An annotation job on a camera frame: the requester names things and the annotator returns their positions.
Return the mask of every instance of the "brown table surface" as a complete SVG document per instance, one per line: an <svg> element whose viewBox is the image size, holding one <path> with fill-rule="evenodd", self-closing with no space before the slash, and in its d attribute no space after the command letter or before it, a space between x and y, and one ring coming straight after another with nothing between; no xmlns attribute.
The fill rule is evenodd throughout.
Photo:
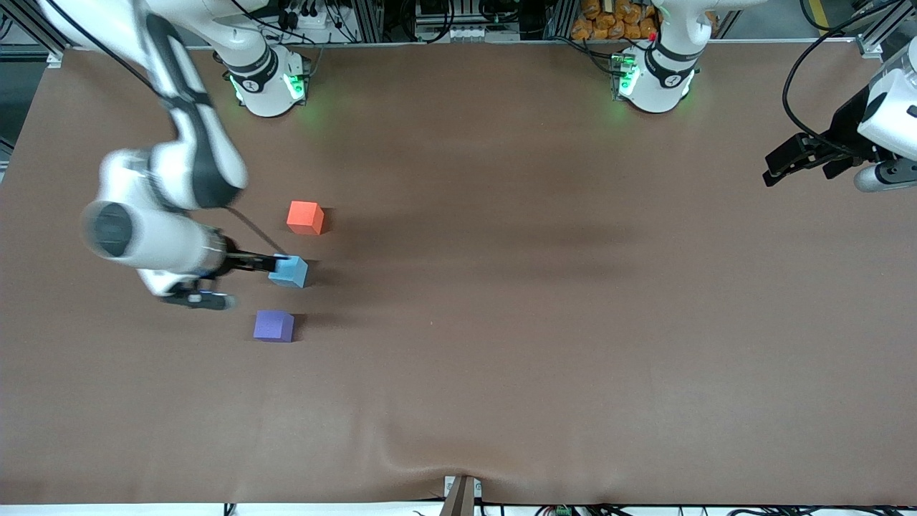
<svg viewBox="0 0 917 516"><path fill-rule="evenodd" d="M103 156L171 126L67 53L0 187L0 499L422 499L465 472L503 502L917 504L917 193L763 186L802 49L712 45L664 116L562 46L328 50L275 119L197 52L238 208L319 262L305 290L228 276L231 312L83 245ZM826 45L793 102L823 129L875 67ZM292 199L331 231L285 229ZM252 339L268 308L296 343Z"/></svg>

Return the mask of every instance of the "light blue cube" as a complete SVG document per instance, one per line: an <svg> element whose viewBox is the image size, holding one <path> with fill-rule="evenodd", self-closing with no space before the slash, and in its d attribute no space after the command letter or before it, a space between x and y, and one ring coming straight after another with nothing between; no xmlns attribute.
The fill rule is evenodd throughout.
<svg viewBox="0 0 917 516"><path fill-rule="evenodd" d="M269 273L268 279L279 286L303 288L305 273L309 270L309 265L299 256L287 256L286 254L274 254L274 256L285 258L285 260L277 261L277 270Z"/></svg>

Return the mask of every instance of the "blue cube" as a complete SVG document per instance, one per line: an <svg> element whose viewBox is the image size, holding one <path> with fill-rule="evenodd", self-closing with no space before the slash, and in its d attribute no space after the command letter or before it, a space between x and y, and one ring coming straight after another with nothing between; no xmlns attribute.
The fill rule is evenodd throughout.
<svg viewBox="0 0 917 516"><path fill-rule="evenodd" d="M262 342L292 342L293 316L282 310L258 310L255 338Z"/></svg>
<svg viewBox="0 0 917 516"><path fill-rule="evenodd" d="M268 274L268 279L279 286L288 286L289 288L303 288L305 286L305 273L309 270L309 265L299 256L288 256L286 254L274 254L278 258L277 270Z"/></svg>

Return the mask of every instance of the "red cube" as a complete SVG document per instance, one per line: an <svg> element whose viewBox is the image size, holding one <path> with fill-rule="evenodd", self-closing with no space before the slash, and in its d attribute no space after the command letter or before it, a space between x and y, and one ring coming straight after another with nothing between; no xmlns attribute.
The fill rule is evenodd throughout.
<svg viewBox="0 0 917 516"><path fill-rule="evenodd" d="M322 222L324 221L325 212L318 206L318 203L308 201L293 201L290 203L287 226L297 235L321 234Z"/></svg>

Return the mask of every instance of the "cable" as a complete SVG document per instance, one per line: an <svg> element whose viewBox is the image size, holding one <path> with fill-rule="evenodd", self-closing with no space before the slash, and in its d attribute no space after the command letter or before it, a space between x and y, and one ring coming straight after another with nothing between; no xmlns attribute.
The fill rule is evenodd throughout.
<svg viewBox="0 0 917 516"><path fill-rule="evenodd" d="M331 42L331 35L328 34L328 43ZM312 67L312 70L309 72L309 78L313 78L316 73L318 73L318 63L322 62L322 54L325 53L325 47L328 46L328 43L322 45L322 50L318 51L318 57L315 58L315 65Z"/></svg>
<svg viewBox="0 0 917 516"><path fill-rule="evenodd" d="M331 16L331 6L332 5L335 7L335 10L337 11L337 20L338 21L335 22L335 28L337 28L337 32L340 32L341 36L347 38L348 41L350 41L351 43L357 43L358 42L357 37L353 35L353 32L350 32L350 27L348 27L347 22L344 19L344 15L341 14L341 5L337 2L337 0L326 0L325 1L325 9L328 11L328 15Z"/></svg>
<svg viewBox="0 0 917 516"><path fill-rule="evenodd" d="M652 50L652 45L653 45L652 43L650 43L648 47L644 48L644 47L641 47L640 45L637 45L636 41L634 41L633 39L630 39L630 38L621 38L621 39L623 39L624 41L627 41L628 43L630 43L631 45L634 45L635 47L637 47L638 49L642 51Z"/></svg>
<svg viewBox="0 0 917 516"><path fill-rule="evenodd" d="M128 64L127 61L121 59L121 56L119 56L119 55L117 55L116 53L112 52L111 49L109 49L108 47L106 47L105 45L103 45L101 41L99 41L99 40L96 39L92 34L90 34L89 32L87 32L85 28L83 28L83 27L80 26L80 24L76 23L76 22L73 20L73 18L70 17L70 15L68 15L67 13L65 13L65 12L63 11L63 9L61 9L61 7L57 5L57 2L55 2L54 0L48 0L48 5L51 6L51 7L53 7L54 10L57 11L59 15L61 15L61 17L64 19L64 21L66 21L67 23L71 24L71 25L73 26L73 28L75 28L80 34L83 34L83 35L84 35L88 40L90 40L96 47L98 47L101 51L103 51L103 52L105 52L106 54L108 54L108 56L109 56L110 58L112 58L112 59L114 59L115 61L117 61L118 64L120 64L121 66L125 67L125 69L127 69L128 72L130 72L132 75L134 75L135 77L137 77L137 79L138 79L139 81L141 81L147 88L149 88L149 90L150 90L151 92L153 92L154 94L156 94L157 97L162 98L162 94L161 94L160 92L156 91L156 88L153 87L153 83L151 83L151 82L149 81L149 79L147 79L146 77L143 76L143 74L141 74L140 72L138 72L136 68L134 68L133 66L131 66L130 64Z"/></svg>
<svg viewBox="0 0 917 516"><path fill-rule="evenodd" d="M800 0L800 9L802 9L802 15L805 17L805 20L809 22L809 25L819 29L819 30L831 30L830 27L825 27L824 25L815 21L815 18L809 13L809 9L805 6L806 0Z"/></svg>
<svg viewBox="0 0 917 516"><path fill-rule="evenodd" d="M512 14L500 19L500 13L497 12L497 9L493 9L490 14L484 11L484 6L488 4L488 0L480 0L478 2L478 14L481 15L484 19L491 23L510 23L519 19L519 5L516 4L516 10Z"/></svg>
<svg viewBox="0 0 917 516"><path fill-rule="evenodd" d="M251 21L253 21L253 22L257 23L257 24L262 25L263 27L272 28L272 29L277 30L277 31L280 31L280 32L282 32L282 33L284 33L284 34L289 34L289 35L291 35L291 36L295 36L296 38L301 39L301 40L303 41L303 43L306 43L306 42L308 41L308 43L309 43L310 45L316 45L316 44L317 44L317 43L315 43L314 41L312 41L311 39L307 38L307 37L306 37L305 35L303 35L303 34L296 34L295 32L291 32L291 31L289 31L289 30L280 28L280 27L278 27L278 26L276 26L276 25L271 25L271 24L268 23L268 22L261 21L259 18L255 17L255 16L252 15L249 11L247 11L247 10L245 9L245 7L243 7L242 5L240 5L239 2L238 2L237 0L229 0L229 1L232 2L233 5L236 6L236 7L238 8L238 10L241 11L242 14L243 14L246 18L250 19Z"/></svg>
<svg viewBox="0 0 917 516"><path fill-rule="evenodd" d="M597 51L595 51L595 50L589 50L588 48L581 47L580 45L577 45L577 44L576 44L576 41L574 41L573 39L566 38L566 37L564 37L564 36L551 36L551 37L548 38L548 39L549 39L549 40L555 39L555 40L557 40L557 41L563 41L564 43L567 43L568 45L570 45L571 47L573 47L574 49L576 49L577 52L582 53L582 54L588 52L588 53L594 55L595 57L601 57L601 58L604 58L604 59L608 59L608 58L612 57L612 54L605 54L605 53L597 52Z"/></svg>
<svg viewBox="0 0 917 516"><path fill-rule="evenodd" d="M427 44L436 43L437 41L443 39L449 31L452 29L452 23L456 19L456 7L452 4L452 0L443 0L443 28L439 31L439 34L435 38L429 40Z"/></svg>
<svg viewBox="0 0 917 516"><path fill-rule="evenodd" d="M589 46L586 45L586 40L585 40L585 39L582 41L582 47L583 47L584 49L586 49L586 55L589 56L589 60L592 61L592 64L594 64L596 68L598 68L599 70L602 70L602 71L605 72L605 73L608 73L608 74L611 75L612 77L624 75L623 73L614 72L614 71L612 71L611 69L608 69L608 68L605 68L604 66L602 66L602 64L599 62L599 60L595 59L595 56L592 54L592 51L589 50Z"/></svg>
<svg viewBox="0 0 917 516"><path fill-rule="evenodd" d="M900 1L896 4L896 6L899 6L899 5L903 4L903 3L906 2L906 1L907 1L907 0L900 0ZM839 152L841 152L842 154L846 154L846 155L851 156L851 157L856 156L856 152L855 152L855 151L853 151L852 149L850 149L850 148L847 147L846 145L842 145L842 144L840 144L840 143L835 143L835 142L833 142L833 141L830 141L830 140L826 139L824 136L815 133L814 130L812 130L811 128L809 128L809 126L807 126L807 125L805 125L804 123L802 123L802 120L800 120L799 117L797 117L796 114L793 113L793 110L792 110L792 108L790 107L790 101L788 100L788 96L789 96L789 93L790 93L790 85L791 85L792 82L793 82L793 78L796 76L796 71L799 70L799 67L800 67L800 65L802 64L802 62L805 60L805 58L808 57L809 54L811 54L813 50L815 50L816 48L818 48L819 45L821 45L822 43L824 43L824 41L825 41L826 39L831 38L831 37L832 37L833 35L835 35L835 34L839 34L842 30L844 30L845 28L849 27L850 25L856 23L857 21L859 21L859 20L861 20L861 19L863 19L863 18L865 18L865 17L874 15L874 14L876 14L878 11L881 11L882 9L886 9L886 8L895 8L895 7L889 7L889 4L885 4L885 5L882 5L882 6L874 6L874 7L872 7L871 9L868 9L868 10L866 10L866 11L863 11L862 13L860 13L860 14L854 16L854 17L850 17L850 19L848 19L846 22L844 22L844 23L842 23L842 24L840 24L840 25L837 25L837 26L833 27L831 30L829 30L829 31L825 32L824 34L822 34L822 36L819 37L818 39L816 39L815 42L814 42L812 45L809 45L809 47L808 47L806 50L804 50L804 51L802 52L802 55L800 55L799 59L797 59L796 62L793 63L792 68L790 68L790 73L787 75L787 81L783 84L783 95L781 96L781 100L782 100L782 102L783 102L783 110L787 113L787 117L790 117L790 120L792 120L792 122L793 122L794 124L796 124L796 127L798 127L799 129L801 129L803 132L805 132L805 133L808 134L809 136L813 137L814 139L818 140L820 143L822 143L822 144L824 144L824 145L827 145L828 147L831 147L831 148L835 149L836 151L839 151Z"/></svg>
<svg viewBox="0 0 917 516"><path fill-rule="evenodd" d="M237 209L235 209L235 208L233 208L233 207L231 207L231 206L227 206L227 207L226 207L226 211L228 211L229 213L232 213L233 215L235 215L236 218L239 219L239 220L241 220L242 223L245 224L246 226L248 226L250 230L254 231L255 234L257 234L259 237L261 237L262 240L264 240L265 242L267 242L267 244L270 245L270 247L274 248L274 251L276 251L276 252L278 252L278 253L280 253L280 254L286 254L286 251L284 251L284 250L281 248L281 246L277 245L277 242L273 241L273 240L271 239L271 237L269 237L269 236L267 235L267 233L265 233L264 231L262 231L261 228L259 228L257 225L255 225L254 222L252 222L251 220L249 220L248 217L246 217L245 215L242 215L242 212L240 212L239 210L237 210Z"/></svg>
<svg viewBox="0 0 917 516"><path fill-rule="evenodd" d="M7 20L9 21L9 25L7 25L6 28L4 28L3 25L6 25ZM3 32L3 34L0 34L0 39L3 39L6 36L8 36L9 31L12 29L13 29L13 20L6 17L6 15L3 15L3 17L0 18L0 32Z"/></svg>
<svg viewBox="0 0 917 516"><path fill-rule="evenodd" d="M414 31L409 29L407 26L407 20L408 18L410 18L407 13L407 8L410 6L410 4L411 4L411 0L402 1L401 9L399 9L398 11L398 18L399 18L399 21L401 22L401 26L402 26L402 30L404 31L404 35L407 36L408 40L417 41L417 36L414 34Z"/></svg>

